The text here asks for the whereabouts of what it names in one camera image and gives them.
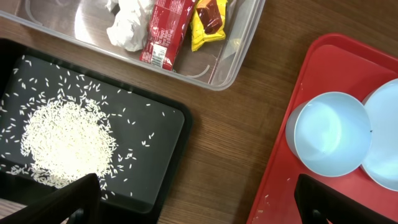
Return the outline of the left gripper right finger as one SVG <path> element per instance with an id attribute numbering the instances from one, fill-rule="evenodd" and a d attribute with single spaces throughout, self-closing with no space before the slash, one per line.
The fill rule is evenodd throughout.
<path id="1" fill-rule="evenodd" d="M 307 174 L 298 176 L 294 198 L 302 223 L 397 224 Z"/>

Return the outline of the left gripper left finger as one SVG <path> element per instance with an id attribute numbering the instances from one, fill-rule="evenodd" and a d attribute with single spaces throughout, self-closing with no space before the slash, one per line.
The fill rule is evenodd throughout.
<path id="1" fill-rule="evenodd" d="M 96 174 L 88 174 L 58 189 L 32 205 L 1 219 L 1 224 L 61 223 L 82 209 L 82 223 L 96 223 L 100 205 L 100 185 Z"/>

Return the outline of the light blue bowl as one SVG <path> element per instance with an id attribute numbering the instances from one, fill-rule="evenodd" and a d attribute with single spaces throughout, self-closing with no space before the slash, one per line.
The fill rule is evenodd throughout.
<path id="1" fill-rule="evenodd" d="M 285 138 L 291 152 L 310 171 L 340 177 L 357 169 L 372 144 L 368 113 L 347 93 L 322 93 L 290 114 Z"/>

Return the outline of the light blue plate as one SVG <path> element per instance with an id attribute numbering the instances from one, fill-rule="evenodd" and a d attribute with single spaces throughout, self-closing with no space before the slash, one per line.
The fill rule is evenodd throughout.
<path id="1" fill-rule="evenodd" d="M 372 143 L 361 168 L 380 186 L 397 191 L 397 80 L 370 93 L 364 107 L 372 125 Z"/>

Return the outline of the yellow snack wrapper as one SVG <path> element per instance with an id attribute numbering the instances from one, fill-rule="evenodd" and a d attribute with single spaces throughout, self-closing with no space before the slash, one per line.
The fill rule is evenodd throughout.
<path id="1" fill-rule="evenodd" d="M 227 0 L 198 0 L 190 23 L 193 52 L 205 42 L 224 40 Z"/>

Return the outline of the white napkin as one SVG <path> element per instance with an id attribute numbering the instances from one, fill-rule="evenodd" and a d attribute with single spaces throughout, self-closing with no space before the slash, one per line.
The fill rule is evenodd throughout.
<path id="1" fill-rule="evenodd" d="M 113 25 L 106 29 L 111 44 L 129 52 L 142 50 L 154 4 L 154 0 L 108 0 L 109 12 L 119 6 Z"/>

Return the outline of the white rice pile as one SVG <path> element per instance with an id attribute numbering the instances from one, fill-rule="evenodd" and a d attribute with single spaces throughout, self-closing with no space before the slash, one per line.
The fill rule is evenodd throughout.
<path id="1" fill-rule="evenodd" d="M 86 174 L 103 200 L 155 201 L 164 163 L 154 162 L 165 132 L 162 103 L 23 55 L 1 97 L 1 170 L 62 188 Z"/>

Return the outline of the red snack wrapper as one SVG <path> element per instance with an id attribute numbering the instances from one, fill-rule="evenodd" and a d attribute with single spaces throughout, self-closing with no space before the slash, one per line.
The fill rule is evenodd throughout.
<path id="1" fill-rule="evenodd" d="M 148 38 L 140 61 L 173 69 L 184 41 L 196 0 L 156 0 L 148 26 Z"/>

